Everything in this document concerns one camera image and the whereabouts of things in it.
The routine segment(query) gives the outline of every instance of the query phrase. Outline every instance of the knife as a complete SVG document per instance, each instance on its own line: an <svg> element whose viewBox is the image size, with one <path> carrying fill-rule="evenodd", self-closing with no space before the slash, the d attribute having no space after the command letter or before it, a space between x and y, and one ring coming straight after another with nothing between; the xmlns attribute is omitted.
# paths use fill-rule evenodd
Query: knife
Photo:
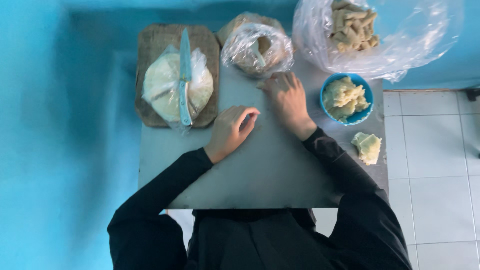
<svg viewBox="0 0 480 270"><path fill-rule="evenodd" d="M192 80L192 57L187 28L183 30L180 43L180 120L184 126L193 124L188 111L188 83Z"/></svg>

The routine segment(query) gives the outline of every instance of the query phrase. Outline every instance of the stainless steel table surface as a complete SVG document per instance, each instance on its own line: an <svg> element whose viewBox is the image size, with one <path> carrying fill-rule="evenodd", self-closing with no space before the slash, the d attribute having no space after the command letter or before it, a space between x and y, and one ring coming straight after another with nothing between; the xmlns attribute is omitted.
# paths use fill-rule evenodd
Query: stainless steel table surface
<svg viewBox="0 0 480 270"><path fill-rule="evenodd" d="M320 89L331 74L322 72L298 53L291 71L303 83L312 119L388 192L382 81L369 81L374 93L374 108L368 119L344 126L328 118L320 106ZM247 78L239 69L220 66L219 111L244 105L258 108L261 115L247 140L180 194L170 209L328 208L338 205L340 196L333 189L332 180L316 157L282 127L264 93L255 88L256 84L256 80ZM363 164L350 143L360 131L383 139L376 165ZM205 146L211 133L210 126L203 130L192 129L182 137L171 129L143 125L139 188L183 153Z"/></svg>

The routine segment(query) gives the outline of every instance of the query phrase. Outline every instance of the wooden cutting board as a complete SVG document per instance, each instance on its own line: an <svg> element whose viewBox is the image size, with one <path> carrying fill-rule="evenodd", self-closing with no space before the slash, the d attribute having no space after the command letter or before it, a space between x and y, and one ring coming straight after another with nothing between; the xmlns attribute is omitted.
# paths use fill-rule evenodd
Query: wooden cutting board
<svg viewBox="0 0 480 270"><path fill-rule="evenodd" d="M187 28L190 48L200 48L207 56L207 68L213 76L213 93L205 108L193 120L193 128L207 127L218 114L218 69L220 46L207 27L203 25L159 25L145 28L138 35L138 61L135 110L146 126L168 127L167 123L142 99L142 88L148 67L157 60L168 45L180 49L181 34Z"/></svg>

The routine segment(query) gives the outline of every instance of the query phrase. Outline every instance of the plastic bag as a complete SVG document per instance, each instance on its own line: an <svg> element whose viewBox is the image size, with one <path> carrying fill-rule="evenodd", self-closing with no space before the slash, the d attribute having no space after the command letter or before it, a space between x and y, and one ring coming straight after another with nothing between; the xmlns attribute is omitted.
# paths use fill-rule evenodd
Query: plastic bag
<svg viewBox="0 0 480 270"><path fill-rule="evenodd" d="M245 16L251 23L240 25L228 36L222 49L223 65L236 64L253 77L269 77L274 72L289 70L294 62L293 46L283 29L262 23L262 17L257 14L246 13ZM257 41L265 66L252 50Z"/></svg>
<svg viewBox="0 0 480 270"><path fill-rule="evenodd" d="M197 118L213 93L213 77L206 67L207 58L199 48L192 52L192 81L188 87L188 108ZM191 127L180 122L180 51L169 45L145 73L142 98L165 122L183 135Z"/></svg>
<svg viewBox="0 0 480 270"><path fill-rule="evenodd" d="M399 82L411 68L440 58L458 40L463 24L462 0L352 0L378 13L375 34L381 44L340 53L332 33L333 0L300 0L293 20L293 42L302 56L325 72L357 73Z"/></svg>

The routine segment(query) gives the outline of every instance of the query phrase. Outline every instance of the white tile floor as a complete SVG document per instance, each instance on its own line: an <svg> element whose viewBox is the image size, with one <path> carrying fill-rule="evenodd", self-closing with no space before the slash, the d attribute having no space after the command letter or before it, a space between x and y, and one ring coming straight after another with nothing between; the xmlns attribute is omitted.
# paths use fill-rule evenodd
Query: white tile floor
<svg viewBox="0 0 480 270"><path fill-rule="evenodd" d="M415 270L480 270L480 100L385 92L390 203ZM329 236L337 209L314 209ZM192 210L170 210L188 243Z"/></svg>

